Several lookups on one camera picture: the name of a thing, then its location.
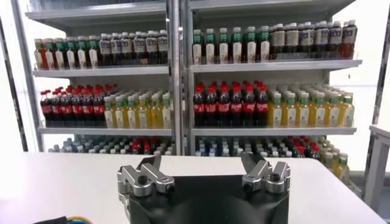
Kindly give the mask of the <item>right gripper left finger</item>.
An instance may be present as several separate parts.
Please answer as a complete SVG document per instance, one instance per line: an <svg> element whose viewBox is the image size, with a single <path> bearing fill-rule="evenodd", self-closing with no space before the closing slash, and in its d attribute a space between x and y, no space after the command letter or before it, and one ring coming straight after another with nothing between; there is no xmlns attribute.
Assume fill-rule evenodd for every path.
<svg viewBox="0 0 390 224"><path fill-rule="evenodd" d="M121 166L117 171L118 193L135 197L148 197L155 189L158 193L169 194L175 188L173 177L160 171L161 155L144 158L134 168Z"/></svg>

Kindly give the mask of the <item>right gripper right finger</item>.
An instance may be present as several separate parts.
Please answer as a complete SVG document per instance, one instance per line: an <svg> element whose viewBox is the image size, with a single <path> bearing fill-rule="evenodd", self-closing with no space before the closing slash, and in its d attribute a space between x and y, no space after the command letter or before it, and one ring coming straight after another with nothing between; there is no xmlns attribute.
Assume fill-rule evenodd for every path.
<svg viewBox="0 0 390 224"><path fill-rule="evenodd" d="M291 168L286 162L272 166L265 157L251 153L243 153L241 162L246 171L242 177L244 191L265 189L271 194L282 194L290 190Z"/></svg>

